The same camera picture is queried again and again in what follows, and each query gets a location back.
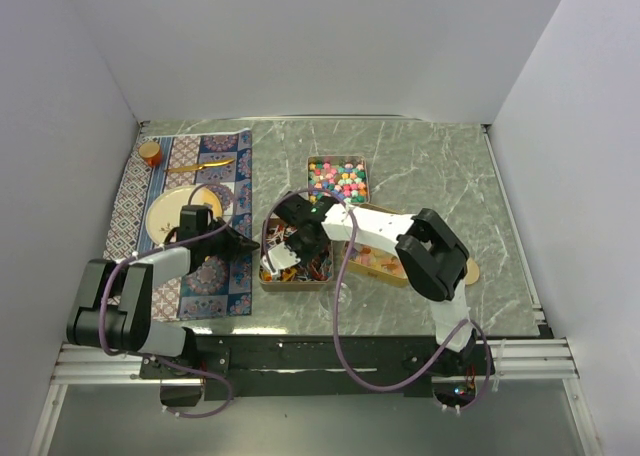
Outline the gold tin of lollipops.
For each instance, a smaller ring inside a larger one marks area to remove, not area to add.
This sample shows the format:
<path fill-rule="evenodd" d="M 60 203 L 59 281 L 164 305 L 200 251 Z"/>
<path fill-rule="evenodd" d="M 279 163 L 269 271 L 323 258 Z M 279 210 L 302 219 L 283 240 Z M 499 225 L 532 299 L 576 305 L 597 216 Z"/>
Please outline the gold tin of lollipops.
<path fill-rule="evenodd" d="M 294 232 L 295 227 L 285 224 L 280 218 L 272 217 L 267 224 L 267 248 L 272 249 Z M 308 263 L 281 270 L 278 276 L 272 276 L 267 269 L 260 267 L 259 282 L 267 292 L 320 291 L 333 281 L 334 269 L 333 247 L 329 243 Z"/>

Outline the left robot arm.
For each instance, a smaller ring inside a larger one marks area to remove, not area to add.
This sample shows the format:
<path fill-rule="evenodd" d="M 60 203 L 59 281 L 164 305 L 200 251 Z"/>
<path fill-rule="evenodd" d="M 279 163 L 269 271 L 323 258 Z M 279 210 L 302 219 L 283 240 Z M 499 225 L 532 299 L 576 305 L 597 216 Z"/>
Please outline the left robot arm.
<path fill-rule="evenodd" d="M 208 207 L 185 205 L 177 228 L 161 247 L 119 261 L 92 259 L 86 264 L 67 321 L 67 341 L 100 348 L 110 356 L 163 357 L 174 376 L 188 377 L 201 367 L 195 335 L 152 318 L 155 288 L 194 273 L 207 258 L 233 262 L 259 248 Z"/>

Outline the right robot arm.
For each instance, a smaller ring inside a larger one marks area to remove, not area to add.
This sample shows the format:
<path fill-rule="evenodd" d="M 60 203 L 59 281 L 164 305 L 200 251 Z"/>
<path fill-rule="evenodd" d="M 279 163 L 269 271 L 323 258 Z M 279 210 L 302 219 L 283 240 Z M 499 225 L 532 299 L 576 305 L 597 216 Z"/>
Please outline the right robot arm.
<path fill-rule="evenodd" d="M 460 374 L 473 361 L 465 278 L 469 251 L 434 210 L 397 214 L 323 195 L 311 202 L 293 192 L 272 213 L 295 232 L 265 247 L 261 266 L 272 276 L 309 262 L 331 242 L 353 241 L 396 257 L 410 286 L 429 302 L 440 367 Z"/>

